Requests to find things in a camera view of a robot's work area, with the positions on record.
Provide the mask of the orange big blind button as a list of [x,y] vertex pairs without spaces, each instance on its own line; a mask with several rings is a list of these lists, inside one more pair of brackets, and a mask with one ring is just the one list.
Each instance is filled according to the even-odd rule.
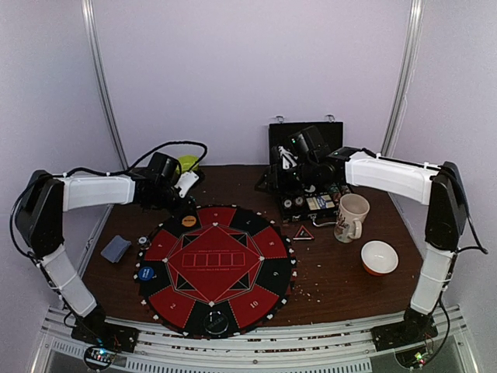
[[182,218],[181,223],[183,226],[187,228],[193,227],[197,223],[197,217],[192,214],[189,214]]

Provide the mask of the black red triangular token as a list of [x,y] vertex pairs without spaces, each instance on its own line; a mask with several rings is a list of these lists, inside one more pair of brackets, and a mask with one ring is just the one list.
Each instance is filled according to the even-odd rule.
[[312,241],[314,239],[315,237],[304,225],[301,225],[293,236],[294,241]]

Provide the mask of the blue deck of cards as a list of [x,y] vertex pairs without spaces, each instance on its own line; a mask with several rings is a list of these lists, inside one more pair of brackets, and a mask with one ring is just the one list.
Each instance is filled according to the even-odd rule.
[[111,263],[118,263],[124,253],[131,246],[131,242],[120,235],[114,236],[101,251],[101,256]]

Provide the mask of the blue small blind button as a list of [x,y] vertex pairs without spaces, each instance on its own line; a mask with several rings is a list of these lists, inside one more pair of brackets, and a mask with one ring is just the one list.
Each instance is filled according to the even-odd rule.
[[139,281],[150,281],[155,275],[155,270],[152,267],[142,267],[137,274]]

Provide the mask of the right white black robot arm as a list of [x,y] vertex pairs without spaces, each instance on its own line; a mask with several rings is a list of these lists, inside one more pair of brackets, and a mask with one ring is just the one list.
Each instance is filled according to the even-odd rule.
[[377,350],[390,350],[435,337],[433,311],[441,303],[459,252],[459,239],[471,224],[467,198],[457,166],[418,164],[385,158],[366,148],[331,150],[319,129],[310,126],[289,138],[290,147],[272,149],[273,164],[255,189],[279,197],[300,197],[333,183],[370,187],[428,206],[426,255],[418,284],[403,320],[371,330]]

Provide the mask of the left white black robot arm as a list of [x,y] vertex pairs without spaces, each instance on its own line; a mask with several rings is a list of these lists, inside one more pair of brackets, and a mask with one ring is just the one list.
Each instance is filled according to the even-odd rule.
[[12,210],[10,224],[30,248],[27,256],[75,316],[71,336],[98,348],[133,352],[138,331],[106,321],[106,312],[72,265],[64,247],[63,214],[80,207],[139,204],[176,217],[195,204],[189,191],[203,181],[199,170],[180,170],[173,157],[156,152],[144,168],[116,173],[89,170],[52,175],[35,171]]

